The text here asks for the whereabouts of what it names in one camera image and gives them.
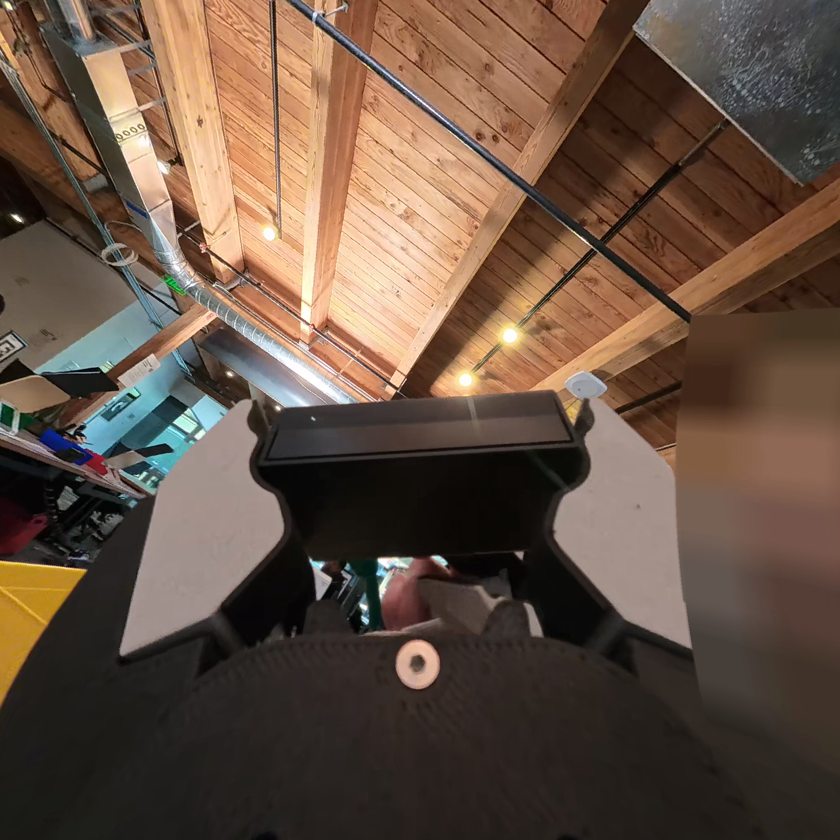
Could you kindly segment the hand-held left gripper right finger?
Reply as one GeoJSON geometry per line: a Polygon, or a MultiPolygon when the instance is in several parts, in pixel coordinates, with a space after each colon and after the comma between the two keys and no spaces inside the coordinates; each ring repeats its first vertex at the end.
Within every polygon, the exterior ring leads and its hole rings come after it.
{"type": "Polygon", "coordinates": [[[691,648],[673,470],[599,399],[583,401],[572,431],[579,478],[537,461],[556,490],[527,551],[533,628],[583,648],[691,648]]]}

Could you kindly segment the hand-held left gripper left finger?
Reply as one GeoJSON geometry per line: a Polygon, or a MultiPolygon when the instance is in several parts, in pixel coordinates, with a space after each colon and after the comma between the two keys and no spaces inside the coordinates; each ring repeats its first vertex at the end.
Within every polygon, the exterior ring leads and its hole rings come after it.
{"type": "Polygon", "coordinates": [[[259,402],[243,401],[192,447],[154,498],[119,654],[208,637],[223,656],[303,635],[312,565],[286,500],[258,475],[259,402]]]}

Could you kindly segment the black ethernet port block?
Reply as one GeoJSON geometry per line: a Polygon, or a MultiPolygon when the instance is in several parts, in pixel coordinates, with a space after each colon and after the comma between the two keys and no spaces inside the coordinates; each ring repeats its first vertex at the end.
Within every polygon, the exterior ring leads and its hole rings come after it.
{"type": "Polygon", "coordinates": [[[591,470],[553,391],[288,408],[253,466],[313,560],[527,551],[591,470]]]}

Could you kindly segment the person's right hand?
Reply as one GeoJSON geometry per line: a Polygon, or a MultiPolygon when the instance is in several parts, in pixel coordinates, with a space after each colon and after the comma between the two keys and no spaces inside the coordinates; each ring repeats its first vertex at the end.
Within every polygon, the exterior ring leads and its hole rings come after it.
{"type": "Polygon", "coordinates": [[[432,612],[426,604],[418,582],[424,578],[447,580],[453,571],[432,557],[415,557],[407,570],[395,574],[381,599],[381,614],[387,632],[401,632],[408,627],[432,620],[432,612]]]}

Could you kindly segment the long wooden workbench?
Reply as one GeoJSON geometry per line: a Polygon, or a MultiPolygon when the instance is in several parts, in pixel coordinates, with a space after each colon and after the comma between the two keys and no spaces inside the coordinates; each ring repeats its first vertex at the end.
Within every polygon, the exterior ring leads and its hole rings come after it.
{"type": "Polygon", "coordinates": [[[41,465],[51,468],[53,472],[63,470],[82,478],[88,484],[96,485],[106,490],[112,490],[120,495],[137,500],[153,498],[155,495],[154,490],[150,490],[135,478],[125,475],[122,471],[104,466],[104,472],[102,473],[90,467],[90,464],[75,465],[63,461],[56,453],[28,433],[8,434],[2,430],[1,446],[2,450],[37,461],[41,465]]]}

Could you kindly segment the blue storage crate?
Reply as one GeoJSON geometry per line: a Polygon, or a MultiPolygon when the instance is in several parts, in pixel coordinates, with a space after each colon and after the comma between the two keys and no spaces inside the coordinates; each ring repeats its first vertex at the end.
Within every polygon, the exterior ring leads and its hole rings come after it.
{"type": "Polygon", "coordinates": [[[38,437],[38,442],[49,449],[58,459],[74,466],[84,466],[93,458],[93,453],[75,439],[59,434],[47,428],[38,437]]]}

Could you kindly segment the black flat monitor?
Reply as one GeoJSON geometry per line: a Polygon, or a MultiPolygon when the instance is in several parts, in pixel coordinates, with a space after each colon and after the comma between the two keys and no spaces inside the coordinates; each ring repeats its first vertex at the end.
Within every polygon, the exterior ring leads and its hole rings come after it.
{"type": "Polygon", "coordinates": [[[98,367],[75,371],[40,373],[50,384],[66,393],[69,398],[90,398],[104,393],[119,392],[121,386],[107,372],[98,367]]]}

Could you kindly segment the yellow plastic bin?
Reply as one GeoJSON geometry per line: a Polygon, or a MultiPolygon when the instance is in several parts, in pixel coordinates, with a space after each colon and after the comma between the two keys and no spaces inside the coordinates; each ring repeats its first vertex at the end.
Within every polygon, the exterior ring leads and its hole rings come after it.
{"type": "Polygon", "coordinates": [[[1,562],[1,700],[84,570],[1,562]]]}

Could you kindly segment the long black ceiling pipe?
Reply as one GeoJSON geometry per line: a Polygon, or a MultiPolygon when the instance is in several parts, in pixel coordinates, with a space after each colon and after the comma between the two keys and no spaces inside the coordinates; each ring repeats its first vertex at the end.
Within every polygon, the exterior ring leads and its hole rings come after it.
{"type": "Polygon", "coordinates": [[[663,304],[668,310],[674,313],[678,319],[685,323],[690,322],[691,315],[686,309],[679,305],[677,301],[658,288],[653,281],[649,280],[638,270],[631,267],[623,257],[612,251],[604,240],[596,238],[593,234],[586,230],[582,224],[576,222],[572,216],[562,211],[558,206],[552,203],[548,197],[537,190],[535,186],[531,185],[522,176],[520,176],[520,174],[517,174],[507,164],[499,160],[493,153],[489,152],[481,143],[475,140],[455,122],[452,122],[452,120],[436,109],[418,92],[408,87],[407,84],[405,84],[398,76],[390,72],[383,64],[353,42],[349,36],[340,32],[339,29],[328,22],[325,14],[316,11],[314,8],[306,5],[302,1],[289,1],[288,4],[302,16],[309,18],[316,29],[321,30],[333,42],[342,47],[350,56],[357,59],[363,67],[372,71],[390,88],[401,94],[404,99],[408,100],[421,112],[425,113],[447,133],[454,136],[473,153],[477,154],[479,158],[488,163],[494,171],[498,172],[510,184],[519,189],[524,197],[532,200],[555,221],[570,230],[578,239],[589,246],[590,251],[607,259],[612,265],[629,277],[629,279],[637,286],[641,287],[657,302],[663,304]]]}

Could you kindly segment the silver flexible duct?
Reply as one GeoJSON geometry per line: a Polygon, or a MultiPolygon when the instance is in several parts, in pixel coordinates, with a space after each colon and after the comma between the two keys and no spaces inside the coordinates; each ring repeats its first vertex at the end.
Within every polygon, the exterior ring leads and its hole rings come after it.
{"type": "Polygon", "coordinates": [[[356,404],[360,401],[351,389],[331,379],[321,366],[312,366],[305,361],[299,349],[292,348],[289,341],[267,329],[255,315],[247,314],[242,307],[222,294],[219,288],[202,278],[177,244],[174,224],[165,222],[159,225],[153,217],[148,217],[140,225],[164,272],[175,280],[176,285],[189,298],[331,402],[356,404]]]}

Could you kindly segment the black track light rail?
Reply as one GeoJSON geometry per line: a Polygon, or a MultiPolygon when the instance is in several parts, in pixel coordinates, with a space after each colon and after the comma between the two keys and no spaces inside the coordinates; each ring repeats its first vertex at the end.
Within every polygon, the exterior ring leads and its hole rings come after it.
{"type": "MultiPolygon", "coordinates": [[[[595,174],[582,167],[581,163],[599,163],[601,165],[601,169],[598,172],[607,175],[607,184],[598,185],[598,189],[601,191],[602,197],[605,200],[612,200],[614,203],[618,203],[621,198],[629,197],[630,195],[634,197],[632,203],[622,203],[619,206],[619,208],[622,208],[623,214],[616,216],[616,219],[610,227],[599,235],[599,239],[603,242],[604,246],[608,246],[615,237],[622,235],[624,228],[631,224],[645,210],[648,204],[656,200],[660,193],[672,181],[679,175],[682,175],[689,166],[694,164],[705,153],[708,145],[729,126],[730,122],[728,119],[723,119],[715,124],[707,135],[695,142],[692,148],[683,154],[676,163],[669,164],[663,174],[652,185],[645,185],[639,176],[630,172],[623,164],[619,164],[598,143],[594,143],[590,151],[579,154],[578,156],[573,156],[571,152],[565,153],[564,156],[570,163],[576,165],[591,179],[594,179],[595,174]]],[[[583,270],[597,256],[599,256],[599,253],[593,247],[589,247],[571,268],[563,272],[561,278],[531,306],[519,322],[516,322],[511,327],[511,331],[517,334],[515,340],[523,337],[526,331],[526,325],[541,312],[549,301],[573,280],[582,277],[583,270]]]]}
{"type": "Polygon", "coordinates": [[[277,1],[268,1],[269,59],[271,78],[272,131],[275,170],[275,241],[282,236],[281,143],[280,143],[280,82],[277,44],[277,1]]]}

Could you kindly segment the rectangular metal air duct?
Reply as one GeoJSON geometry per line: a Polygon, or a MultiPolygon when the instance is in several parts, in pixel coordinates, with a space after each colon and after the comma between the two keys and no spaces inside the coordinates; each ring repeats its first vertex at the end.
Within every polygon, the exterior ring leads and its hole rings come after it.
{"type": "Polygon", "coordinates": [[[181,252],[172,200],[124,64],[127,47],[98,33],[84,2],[46,5],[42,34],[99,158],[132,223],[172,265],[181,252]]]}

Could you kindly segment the large galvanized duct panel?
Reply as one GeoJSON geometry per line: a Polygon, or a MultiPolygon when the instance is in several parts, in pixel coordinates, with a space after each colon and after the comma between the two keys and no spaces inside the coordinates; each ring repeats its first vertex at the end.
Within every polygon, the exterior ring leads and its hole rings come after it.
{"type": "Polygon", "coordinates": [[[795,182],[838,162],[838,1],[652,1],[634,31],[795,182]]]}

